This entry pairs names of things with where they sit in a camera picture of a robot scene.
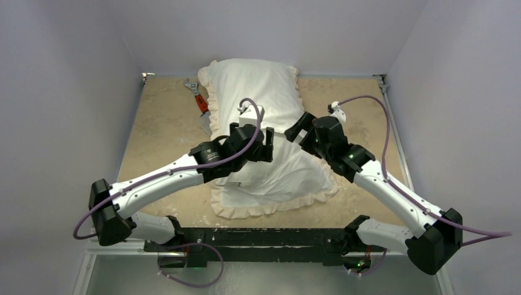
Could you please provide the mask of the grey pillow with cream ruffle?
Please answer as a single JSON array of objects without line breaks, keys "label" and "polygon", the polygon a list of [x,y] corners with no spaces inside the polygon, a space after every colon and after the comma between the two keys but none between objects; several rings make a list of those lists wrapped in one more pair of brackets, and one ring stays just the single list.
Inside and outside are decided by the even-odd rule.
[{"label": "grey pillow with cream ruffle", "polygon": [[244,219],[273,214],[326,202],[338,192],[327,163],[284,135],[304,113],[297,74],[293,66],[244,58],[212,61],[198,71],[199,83],[208,93],[212,138],[230,133],[244,98],[264,110],[262,128],[275,131],[271,162],[248,162],[214,182],[211,206],[216,215]]}]

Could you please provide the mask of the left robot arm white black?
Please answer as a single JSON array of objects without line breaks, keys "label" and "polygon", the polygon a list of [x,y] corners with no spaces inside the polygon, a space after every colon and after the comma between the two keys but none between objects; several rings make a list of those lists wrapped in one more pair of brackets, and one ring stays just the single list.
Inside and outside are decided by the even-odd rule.
[{"label": "left robot arm white black", "polygon": [[275,131],[230,124],[229,135],[205,141],[178,160],[133,180],[92,183],[88,208],[101,246],[128,238],[150,240],[167,251],[180,249],[183,234],[172,216],[150,216],[140,210],[177,191],[224,178],[248,162],[271,162]]}]

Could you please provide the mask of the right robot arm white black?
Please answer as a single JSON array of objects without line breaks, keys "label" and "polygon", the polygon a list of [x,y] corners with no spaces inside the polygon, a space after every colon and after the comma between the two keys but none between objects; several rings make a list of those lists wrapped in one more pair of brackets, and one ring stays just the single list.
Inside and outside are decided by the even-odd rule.
[{"label": "right robot arm white black", "polygon": [[407,255],[422,272],[435,275],[461,248],[462,215],[442,210],[399,182],[366,148],[349,143],[337,118],[305,112],[284,135],[376,197],[404,223],[396,226],[360,215],[345,227],[342,253],[379,246]]}]

